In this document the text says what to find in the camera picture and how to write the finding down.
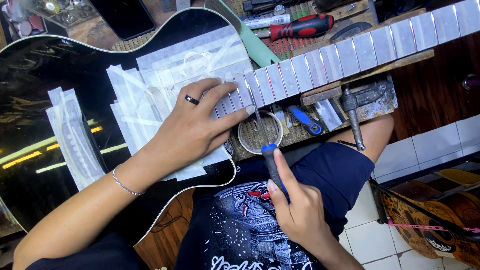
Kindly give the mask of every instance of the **silver bracelet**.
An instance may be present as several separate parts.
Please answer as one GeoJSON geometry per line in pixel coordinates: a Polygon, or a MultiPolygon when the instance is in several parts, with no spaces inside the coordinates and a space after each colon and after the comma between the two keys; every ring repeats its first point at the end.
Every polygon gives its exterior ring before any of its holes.
{"type": "Polygon", "coordinates": [[[113,174],[113,179],[115,179],[115,181],[117,182],[117,184],[119,184],[119,186],[123,187],[123,189],[125,189],[126,191],[128,191],[129,193],[131,193],[131,194],[133,194],[133,195],[140,196],[140,195],[142,195],[142,194],[145,194],[146,191],[143,192],[143,193],[136,193],[136,192],[133,192],[132,190],[126,188],[124,185],[122,185],[122,184],[120,183],[120,181],[117,179],[117,177],[115,176],[115,170],[116,170],[118,167],[119,167],[119,166],[115,167],[115,168],[113,169],[113,172],[112,172],[112,174],[113,174]]]}

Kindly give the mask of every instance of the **guitar body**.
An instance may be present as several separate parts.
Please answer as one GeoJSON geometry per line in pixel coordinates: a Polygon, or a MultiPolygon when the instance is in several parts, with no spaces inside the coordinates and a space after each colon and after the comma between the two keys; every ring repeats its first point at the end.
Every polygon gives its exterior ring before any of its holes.
{"type": "MultiPolygon", "coordinates": [[[[391,191],[406,198],[435,216],[452,222],[461,228],[478,228],[480,208],[476,206],[476,198],[471,193],[465,195],[458,192],[440,201],[429,200],[433,189],[419,189],[416,183],[406,182],[395,186],[391,191]],[[416,190],[415,198],[411,195],[416,190]]],[[[395,197],[382,193],[385,208],[394,224],[441,226],[436,221],[401,202],[395,197]]],[[[480,268],[480,246],[460,239],[455,234],[446,231],[425,230],[409,227],[396,227],[407,244],[422,256],[427,258],[450,257],[475,268],[480,268]]]]}
{"type": "MultiPolygon", "coordinates": [[[[213,11],[192,8],[172,16],[148,43],[129,52],[96,49],[56,36],[25,38],[0,52],[0,160],[4,159],[1,165],[40,152],[0,169],[0,197],[25,231],[78,192],[67,166],[38,173],[65,161],[60,148],[47,150],[55,141],[35,147],[55,136],[45,112],[52,107],[48,91],[59,86],[63,90],[74,88],[84,117],[96,122],[90,128],[101,127],[93,133],[98,149],[122,145],[125,140],[110,108],[116,96],[106,69],[111,65],[121,65],[124,70],[138,68],[138,57],[228,25],[213,11]],[[5,159],[15,153],[21,155],[5,159]]],[[[130,156],[127,147],[101,155],[108,172],[130,156]]],[[[205,167],[207,175],[154,184],[112,222],[111,229],[132,245],[138,243],[183,190],[231,182],[235,175],[232,164],[226,160],[205,167]]]]}

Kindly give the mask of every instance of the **screwdriver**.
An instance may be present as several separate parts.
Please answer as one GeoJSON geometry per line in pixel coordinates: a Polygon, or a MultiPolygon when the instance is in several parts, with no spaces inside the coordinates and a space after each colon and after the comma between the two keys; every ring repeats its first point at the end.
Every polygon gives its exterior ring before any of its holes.
{"type": "Polygon", "coordinates": [[[271,25],[270,30],[255,33],[257,37],[269,37],[272,41],[284,37],[312,37],[332,29],[333,17],[325,14],[309,15],[286,25],[271,25]]]}
{"type": "Polygon", "coordinates": [[[253,93],[252,89],[250,89],[250,86],[248,86],[248,91],[250,92],[250,98],[252,99],[253,105],[255,106],[255,115],[257,116],[257,122],[260,125],[260,132],[262,133],[262,136],[264,137],[264,146],[262,146],[262,155],[266,159],[267,167],[268,167],[268,172],[270,174],[270,179],[280,188],[280,190],[283,192],[285,197],[287,198],[287,201],[290,202],[290,197],[288,196],[287,189],[282,183],[282,180],[280,179],[280,176],[278,175],[278,170],[276,169],[276,164],[275,164],[275,159],[273,157],[273,152],[275,149],[278,147],[276,144],[269,144],[268,143],[268,138],[266,134],[266,128],[265,124],[262,122],[262,118],[260,117],[260,112],[258,111],[257,103],[255,102],[255,99],[253,98],[253,93]]]}

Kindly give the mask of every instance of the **smartphone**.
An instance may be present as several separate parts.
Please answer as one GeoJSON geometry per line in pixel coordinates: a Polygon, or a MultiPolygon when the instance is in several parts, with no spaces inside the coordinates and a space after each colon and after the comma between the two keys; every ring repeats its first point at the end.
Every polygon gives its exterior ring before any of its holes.
{"type": "Polygon", "coordinates": [[[90,3],[121,40],[155,30],[155,22],[142,0],[90,0],[90,3]]]}

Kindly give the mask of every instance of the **guitar neck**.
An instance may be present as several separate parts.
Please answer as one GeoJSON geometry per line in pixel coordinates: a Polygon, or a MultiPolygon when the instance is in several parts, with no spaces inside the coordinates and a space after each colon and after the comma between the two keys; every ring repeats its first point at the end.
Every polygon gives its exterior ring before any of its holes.
{"type": "Polygon", "coordinates": [[[218,103],[213,117],[252,105],[249,89],[261,108],[479,30],[478,0],[387,25],[227,80],[238,89],[218,103]]]}

